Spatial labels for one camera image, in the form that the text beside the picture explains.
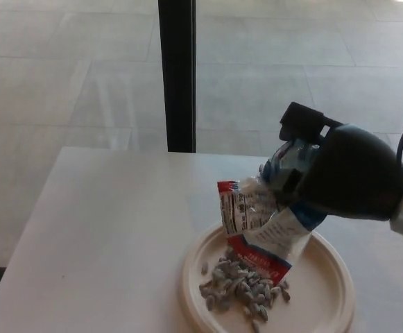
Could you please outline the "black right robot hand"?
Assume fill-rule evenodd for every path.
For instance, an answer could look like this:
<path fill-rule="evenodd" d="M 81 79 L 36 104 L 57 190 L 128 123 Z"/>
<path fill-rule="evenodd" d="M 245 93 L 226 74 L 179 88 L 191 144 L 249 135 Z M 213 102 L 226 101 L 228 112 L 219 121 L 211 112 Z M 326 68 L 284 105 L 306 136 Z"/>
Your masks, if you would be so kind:
<path fill-rule="evenodd" d="M 302 140 L 318 151 L 305 170 L 280 169 L 275 192 L 329 215 L 391 219 L 403 199 L 403 164 L 380 138 L 292 102 L 282 116 L 280 139 Z"/>

